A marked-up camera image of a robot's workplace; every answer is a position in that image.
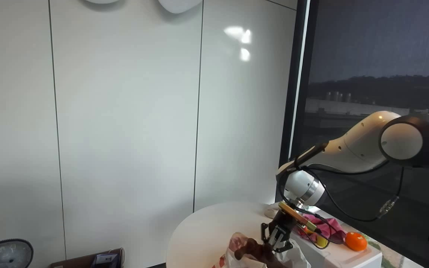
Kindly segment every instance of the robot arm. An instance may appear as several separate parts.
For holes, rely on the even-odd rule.
[[[393,112],[375,112],[338,139],[313,146],[281,166],[276,180],[290,199],[316,205],[325,189],[316,178],[301,170],[303,166],[318,164],[345,173],[359,173],[386,160],[401,166],[429,168],[429,114],[400,117]],[[261,225],[263,241],[276,252],[289,249],[287,240],[294,226],[307,226],[311,231],[316,228],[289,204],[281,204],[280,208],[272,222]]]

